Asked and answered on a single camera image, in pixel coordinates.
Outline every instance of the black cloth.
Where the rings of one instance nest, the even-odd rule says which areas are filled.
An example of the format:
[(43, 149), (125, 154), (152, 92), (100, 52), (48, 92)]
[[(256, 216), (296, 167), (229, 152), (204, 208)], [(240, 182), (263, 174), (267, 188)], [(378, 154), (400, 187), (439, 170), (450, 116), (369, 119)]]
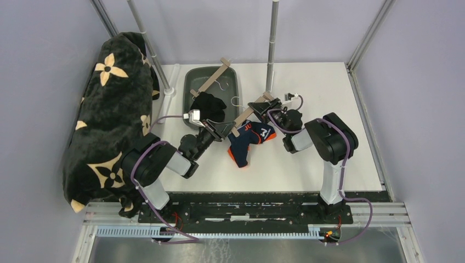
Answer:
[(190, 106), (191, 110), (200, 110), (201, 121), (210, 119), (214, 122), (224, 121), (225, 108), (226, 104), (221, 99), (205, 92), (200, 92)]
[(64, 196), (75, 212), (90, 201), (117, 200), (120, 216), (131, 218), (142, 196), (121, 156), (149, 132), (158, 79), (139, 33), (120, 33), (106, 41), (92, 67), (64, 157)]

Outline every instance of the white platform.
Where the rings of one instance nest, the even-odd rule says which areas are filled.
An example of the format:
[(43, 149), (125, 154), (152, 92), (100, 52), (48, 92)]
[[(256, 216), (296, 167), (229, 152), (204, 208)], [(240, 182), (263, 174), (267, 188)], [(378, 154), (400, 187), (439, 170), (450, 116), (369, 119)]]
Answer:
[[(172, 101), (169, 115), (181, 115), (186, 73), (196, 67), (212, 65), (181, 65), (176, 84), (177, 95)], [(171, 65), (164, 66), (167, 76)], [(239, 78), (242, 101), (255, 101), (265, 91), (266, 64), (231, 64)], [(348, 161), (344, 189), (346, 191), (380, 191), (365, 130), (355, 103), (354, 94), (344, 63), (282, 63), (274, 66), (272, 95), (283, 100), (284, 93), (299, 93), (304, 98), (300, 112), (305, 123), (335, 112), (355, 132), (359, 147)], [(160, 101), (154, 102), (154, 115), (158, 116)], [(296, 108), (298, 100), (289, 108)], [(196, 134), (181, 119), (167, 119), (153, 129), (162, 140), (178, 147), (185, 134)], [(290, 154), (282, 145), (283, 135), (277, 131), (275, 139), (262, 145), (251, 145), (249, 166), (238, 168), (229, 157), (228, 139), (214, 142), (198, 160), (199, 168), (193, 177), (184, 179), (165, 169), (161, 180), (170, 192), (300, 192), (319, 191), (322, 185), (323, 162), (314, 147)]]

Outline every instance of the gray basin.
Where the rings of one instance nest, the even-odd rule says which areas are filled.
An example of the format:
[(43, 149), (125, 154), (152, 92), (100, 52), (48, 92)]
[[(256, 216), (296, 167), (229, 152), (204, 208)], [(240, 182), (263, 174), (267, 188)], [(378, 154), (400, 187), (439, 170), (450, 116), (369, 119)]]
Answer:
[[(215, 71), (219, 69), (219, 66), (215, 67), (198, 67), (190, 70), (186, 74), (186, 80), (184, 82), (184, 103), (183, 103), (183, 112), (188, 113), (190, 111), (190, 106), (194, 102), (192, 99), (193, 96), (190, 93), (190, 90), (193, 89), (197, 91), (200, 86), (202, 86), (211, 75), (215, 73)], [(213, 84), (207, 89), (206, 93), (210, 93), (216, 98), (219, 98), (224, 101), (226, 104), (226, 109), (224, 110), (225, 118), (224, 122), (232, 122), (239, 116), (239, 107), (235, 107), (231, 104), (231, 98), (234, 96), (239, 96), (239, 89), (237, 84), (237, 76), (236, 71), (232, 68), (227, 68), (217, 81), (221, 84), (221, 88), (217, 82), (213, 82)], [(238, 99), (233, 100), (234, 104), (237, 105)], [(198, 129), (197, 126), (189, 123), (188, 119), (184, 120), (184, 123), (192, 129)]]

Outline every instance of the gold flower pattern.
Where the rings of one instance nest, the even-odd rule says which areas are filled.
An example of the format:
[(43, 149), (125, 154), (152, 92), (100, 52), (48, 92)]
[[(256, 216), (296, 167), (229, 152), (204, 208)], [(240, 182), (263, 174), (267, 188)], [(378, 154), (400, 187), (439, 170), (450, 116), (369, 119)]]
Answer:
[(144, 66), (145, 63), (147, 63), (149, 64), (149, 67), (151, 67), (152, 65), (150, 64), (149, 58), (144, 56), (144, 54), (140, 51), (140, 49), (139, 49), (139, 52), (140, 52), (140, 55), (142, 56), (142, 65)]
[(150, 115), (142, 115), (140, 120), (142, 121), (142, 134), (146, 136), (150, 130)]
[(105, 58), (104, 64), (102, 63), (97, 63), (95, 66), (95, 71), (101, 71), (100, 73), (100, 84), (105, 86), (106, 82), (110, 78), (110, 75), (115, 75), (121, 78), (127, 78), (128, 75), (124, 70), (122, 70), (119, 67), (115, 67), (115, 56), (113, 53), (108, 55)]
[(83, 121), (77, 121), (76, 127), (75, 127), (74, 130), (79, 130), (79, 129), (84, 128), (84, 127), (87, 127), (87, 124), (86, 124), (85, 122), (83, 122)]
[(122, 152), (115, 158), (104, 162), (87, 164), (92, 171), (96, 174), (100, 182), (100, 188), (120, 188), (125, 185), (123, 180), (123, 170), (119, 168), (119, 165), (115, 165), (123, 155)]

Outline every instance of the lavender wall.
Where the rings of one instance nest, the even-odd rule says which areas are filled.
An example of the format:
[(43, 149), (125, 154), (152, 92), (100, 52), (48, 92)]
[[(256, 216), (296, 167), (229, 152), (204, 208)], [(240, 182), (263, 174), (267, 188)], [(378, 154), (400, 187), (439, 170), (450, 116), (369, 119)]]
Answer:
[(397, 1), (356, 75), (427, 262), (463, 262), (464, 1)]
[(61, 158), (100, 45), (90, 1), (0, 1), (1, 262), (70, 262), (82, 225)]
[[(122, 31), (137, 31), (127, 1), (103, 0)], [(272, 0), (133, 0), (165, 64), (266, 62)], [(348, 61), (383, 0), (283, 0), (276, 62)]]

